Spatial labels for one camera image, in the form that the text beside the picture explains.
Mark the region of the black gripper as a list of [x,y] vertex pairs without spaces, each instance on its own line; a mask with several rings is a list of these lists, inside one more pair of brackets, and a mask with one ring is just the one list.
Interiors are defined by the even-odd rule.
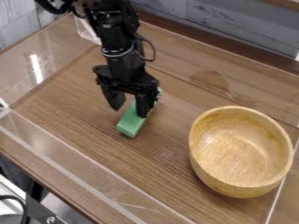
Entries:
[[154,100],[143,93],[159,88],[159,80],[147,72],[146,62],[137,55],[107,58],[107,64],[94,66],[92,70],[110,107],[119,111],[127,99],[126,94],[137,95],[137,114],[147,118]]

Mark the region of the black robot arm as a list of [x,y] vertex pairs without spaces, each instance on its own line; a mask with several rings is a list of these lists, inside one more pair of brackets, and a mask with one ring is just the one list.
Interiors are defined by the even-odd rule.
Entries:
[[151,41],[138,29],[139,16],[130,0],[55,0],[35,2],[55,15],[72,13],[86,19],[100,40],[105,65],[94,67],[96,82],[113,109],[121,109],[127,100],[135,97],[137,115],[146,118],[155,106],[159,95],[159,80],[146,71],[146,63],[155,58],[146,56],[145,45]]

